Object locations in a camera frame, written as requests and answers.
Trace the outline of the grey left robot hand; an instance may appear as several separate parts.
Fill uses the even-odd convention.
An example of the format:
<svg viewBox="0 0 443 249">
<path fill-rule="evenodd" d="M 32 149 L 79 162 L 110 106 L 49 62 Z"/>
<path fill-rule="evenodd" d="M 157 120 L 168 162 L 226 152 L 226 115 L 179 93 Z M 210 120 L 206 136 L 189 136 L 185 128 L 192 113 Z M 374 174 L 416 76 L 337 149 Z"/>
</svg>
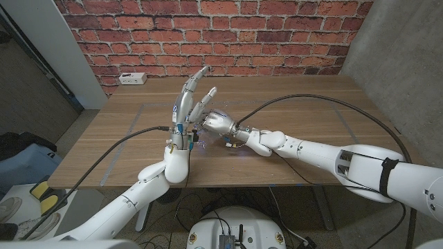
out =
<svg viewBox="0 0 443 249">
<path fill-rule="evenodd" d="M 217 87 L 211 88 L 203 99 L 193 106 L 193 93 L 195 92 L 197 83 L 208 72 L 209 69 L 209 66 L 204 66 L 201 70 L 190 77 L 183 85 L 181 94 L 177 97 L 172 109 L 172 124 L 174 125 L 174 133 L 184 133 L 190 123 L 198 122 L 206 105 L 215 96 Z"/>
</svg>

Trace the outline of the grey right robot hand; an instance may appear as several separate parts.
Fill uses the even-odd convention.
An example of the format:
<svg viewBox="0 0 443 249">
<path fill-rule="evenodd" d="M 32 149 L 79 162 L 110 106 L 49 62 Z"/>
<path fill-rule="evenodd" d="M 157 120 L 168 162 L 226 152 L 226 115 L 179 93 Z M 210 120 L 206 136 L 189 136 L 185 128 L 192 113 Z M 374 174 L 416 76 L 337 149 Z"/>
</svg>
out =
<svg viewBox="0 0 443 249">
<path fill-rule="evenodd" d="M 236 136 L 237 133 L 236 121 L 219 109 L 209 111 L 201 125 L 208 131 L 222 135 Z"/>
</svg>

